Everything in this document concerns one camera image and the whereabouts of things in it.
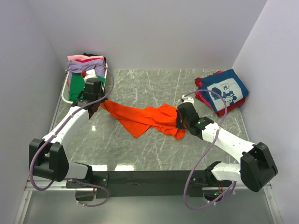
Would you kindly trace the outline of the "orange t shirt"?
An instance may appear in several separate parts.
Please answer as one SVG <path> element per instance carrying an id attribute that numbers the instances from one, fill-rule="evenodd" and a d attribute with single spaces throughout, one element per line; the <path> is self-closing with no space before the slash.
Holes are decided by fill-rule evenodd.
<path id="1" fill-rule="evenodd" d="M 150 127 L 154 127 L 164 135 L 175 139 L 184 138 L 186 130 L 176 127 L 177 110 L 169 104 L 144 109 L 118 104 L 110 99 L 101 103 L 102 109 L 115 117 L 123 127 L 135 138 L 139 138 Z"/>

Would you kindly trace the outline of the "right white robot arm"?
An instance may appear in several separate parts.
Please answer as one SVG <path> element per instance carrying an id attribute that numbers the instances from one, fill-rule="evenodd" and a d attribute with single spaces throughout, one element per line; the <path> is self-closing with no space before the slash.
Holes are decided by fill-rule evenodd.
<path id="1" fill-rule="evenodd" d="M 251 191 L 258 192 L 278 174 L 266 144 L 243 140 L 211 119 L 199 117 L 192 103 L 182 103 L 177 107 L 177 127 L 214 143 L 237 161 L 236 164 L 217 161 L 207 167 L 204 180 L 210 186 L 216 186 L 220 181 L 242 182 Z"/>

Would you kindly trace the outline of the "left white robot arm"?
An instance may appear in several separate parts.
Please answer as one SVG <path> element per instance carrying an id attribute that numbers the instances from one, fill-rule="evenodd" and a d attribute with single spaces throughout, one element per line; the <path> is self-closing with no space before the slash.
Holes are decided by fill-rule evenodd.
<path id="1" fill-rule="evenodd" d="M 93 183 L 92 168 L 89 165 L 69 162 L 65 149 L 77 131 L 97 112 L 105 100 L 103 82 L 89 78 L 84 90 L 71 105 L 67 115 L 42 139 L 33 139 L 29 145 L 29 173 L 51 181 L 77 179 L 78 184 L 87 188 Z"/>

